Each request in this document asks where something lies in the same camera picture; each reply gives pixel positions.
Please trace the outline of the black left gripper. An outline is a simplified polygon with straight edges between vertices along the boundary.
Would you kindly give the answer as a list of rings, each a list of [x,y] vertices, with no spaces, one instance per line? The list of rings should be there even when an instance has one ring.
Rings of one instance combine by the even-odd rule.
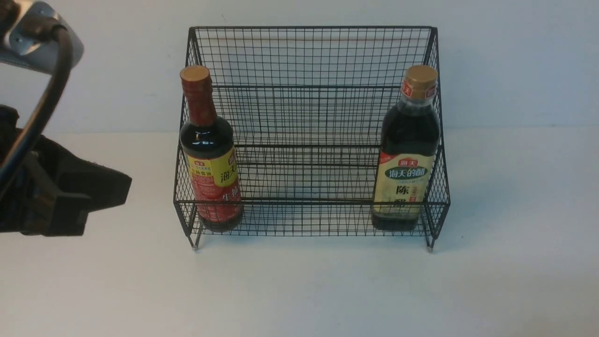
[[[17,128],[17,110],[8,105],[0,109],[1,164],[22,129]],[[23,235],[83,235],[90,211],[124,205],[132,177],[76,156],[59,143],[42,137],[42,166],[58,186],[51,189],[52,210],[46,218],[41,186],[30,170],[38,160],[36,151],[17,171],[15,179],[2,185],[0,232]]]

